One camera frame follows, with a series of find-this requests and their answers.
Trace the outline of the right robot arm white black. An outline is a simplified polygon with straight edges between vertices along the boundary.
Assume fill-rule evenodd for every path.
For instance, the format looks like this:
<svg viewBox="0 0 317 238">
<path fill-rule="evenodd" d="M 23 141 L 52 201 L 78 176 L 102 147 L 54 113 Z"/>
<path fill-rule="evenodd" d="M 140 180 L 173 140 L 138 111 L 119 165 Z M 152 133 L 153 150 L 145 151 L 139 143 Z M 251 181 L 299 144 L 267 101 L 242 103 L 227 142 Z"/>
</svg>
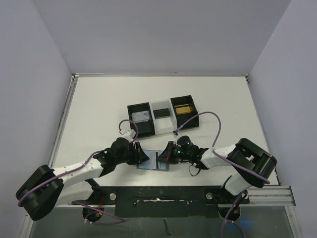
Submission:
<svg viewBox="0 0 317 238">
<path fill-rule="evenodd" d="M 233 196 L 252 186 L 262 188 L 265 184 L 270 184 L 268 178 L 277 165 L 273 155 L 246 138 L 216 149 L 200 148 L 186 135 L 168 142 L 157 161 L 167 164 L 190 163 L 199 170 L 232 166 L 236 173 L 222 187 Z"/>
</svg>

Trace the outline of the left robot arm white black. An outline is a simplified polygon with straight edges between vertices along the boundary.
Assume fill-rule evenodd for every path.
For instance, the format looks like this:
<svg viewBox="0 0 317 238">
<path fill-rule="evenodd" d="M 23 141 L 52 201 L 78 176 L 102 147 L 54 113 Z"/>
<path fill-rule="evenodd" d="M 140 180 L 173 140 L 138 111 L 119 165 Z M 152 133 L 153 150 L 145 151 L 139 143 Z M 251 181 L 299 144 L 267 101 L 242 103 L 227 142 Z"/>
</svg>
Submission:
<svg viewBox="0 0 317 238">
<path fill-rule="evenodd" d="M 40 220 L 54 207 L 70 202 L 64 202 L 61 195 L 67 188 L 105 176 L 117 165 L 139 165 L 148 160 L 139 142 L 119 137 L 109 148 L 93 152 L 83 162 L 59 168 L 38 167 L 18 189 L 18 206 L 23 207 L 32 220 Z"/>
</svg>

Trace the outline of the grey leather card holder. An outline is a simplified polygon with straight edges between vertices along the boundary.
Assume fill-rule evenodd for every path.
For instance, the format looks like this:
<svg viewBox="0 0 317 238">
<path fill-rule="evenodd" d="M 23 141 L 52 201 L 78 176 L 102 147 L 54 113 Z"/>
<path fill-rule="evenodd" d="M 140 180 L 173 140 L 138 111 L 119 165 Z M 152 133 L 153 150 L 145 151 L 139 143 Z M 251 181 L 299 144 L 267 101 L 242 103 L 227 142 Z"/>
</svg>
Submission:
<svg viewBox="0 0 317 238">
<path fill-rule="evenodd" d="M 162 153 L 162 151 L 144 150 L 144 153 L 149 157 L 149 160 L 137 165 L 137 169 L 149 171 L 169 170 L 169 165 L 167 163 L 157 161 L 157 157 Z"/>
</svg>

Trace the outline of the black white three-bin tray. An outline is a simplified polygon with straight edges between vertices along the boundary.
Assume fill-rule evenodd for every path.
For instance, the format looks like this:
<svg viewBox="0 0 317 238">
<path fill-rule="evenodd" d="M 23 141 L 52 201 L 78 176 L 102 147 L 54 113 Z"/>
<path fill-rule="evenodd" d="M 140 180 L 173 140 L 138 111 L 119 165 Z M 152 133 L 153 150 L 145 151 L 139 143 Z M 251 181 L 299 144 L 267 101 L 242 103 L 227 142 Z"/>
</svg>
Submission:
<svg viewBox="0 0 317 238">
<path fill-rule="evenodd" d="M 199 127 L 198 111 L 191 95 L 127 106 L 129 119 L 138 127 L 138 137 L 172 133 Z"/>
</svg>

